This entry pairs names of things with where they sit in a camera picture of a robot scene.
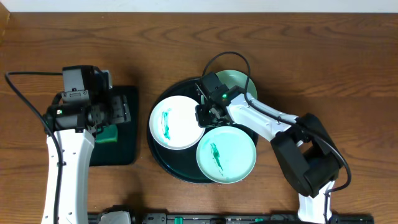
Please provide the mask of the white plate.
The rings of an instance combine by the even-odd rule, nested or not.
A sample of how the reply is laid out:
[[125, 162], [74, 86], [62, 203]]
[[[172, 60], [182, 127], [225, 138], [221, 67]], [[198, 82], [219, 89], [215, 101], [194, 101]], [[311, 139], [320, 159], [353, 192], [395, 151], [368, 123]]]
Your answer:
[[195, 107], [198, 103], [187, 96], [170, 96], [156, 104], [149, 118], [149, 130], [162, 147], [174, 151], [196, 144], [205, 133], [198, 125]]

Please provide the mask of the green scrubbing sponge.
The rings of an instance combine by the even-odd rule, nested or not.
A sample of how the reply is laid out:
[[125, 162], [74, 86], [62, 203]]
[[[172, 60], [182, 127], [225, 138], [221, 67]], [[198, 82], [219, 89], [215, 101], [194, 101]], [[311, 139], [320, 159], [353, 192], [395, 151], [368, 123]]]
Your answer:
[[104, 144], [118, 141], [118, 127], [115, 124], [101, 127], [96, 133], [95, 143]]

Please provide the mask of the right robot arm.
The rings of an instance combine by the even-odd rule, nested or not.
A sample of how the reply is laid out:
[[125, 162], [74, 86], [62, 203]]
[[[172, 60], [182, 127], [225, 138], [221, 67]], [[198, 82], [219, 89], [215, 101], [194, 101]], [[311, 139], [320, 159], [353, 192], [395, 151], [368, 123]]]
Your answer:
[[200, 127], [238, 124], [269, 141], [284, 177], [298, 192], [299, 219], [331, 221], [330, 196], [347, 163], [316, 116], [277, 111], [240, 89], [205, 95], [195, 112]]

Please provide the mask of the mint green plate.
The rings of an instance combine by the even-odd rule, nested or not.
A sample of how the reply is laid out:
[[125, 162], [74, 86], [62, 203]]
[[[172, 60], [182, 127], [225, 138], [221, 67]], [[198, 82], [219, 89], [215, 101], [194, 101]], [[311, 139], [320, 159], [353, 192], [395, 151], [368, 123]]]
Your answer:
[[223, 126], [207, 132], [200, 140], [196, 159], [202, 173], [220, 184], [246, 178], [256, 163], [253, 140], [241, 129]]
[[[243, 72], [237, 70], [223, 70], [217, 72], [216, 75], [220, 79], [220, 81], [225, 84], [228, 88], [232, 88], [234, 86], [240, 86], [241, 88], [245, 87], [247, 75]], [[257, 90], [255, 84], [252, 80], [249, 80], [248, 83], [248, 92], [257, 99]]]

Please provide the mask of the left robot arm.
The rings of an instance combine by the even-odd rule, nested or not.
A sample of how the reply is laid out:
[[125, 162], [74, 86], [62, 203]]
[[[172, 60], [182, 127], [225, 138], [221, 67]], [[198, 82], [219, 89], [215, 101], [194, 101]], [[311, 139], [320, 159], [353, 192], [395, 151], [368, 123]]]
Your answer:
[[136, 158], [138, 92], [133, 86], [67, 87], [39, 118], [49, 151], [42, 223], [88, 223], [90, 166]]

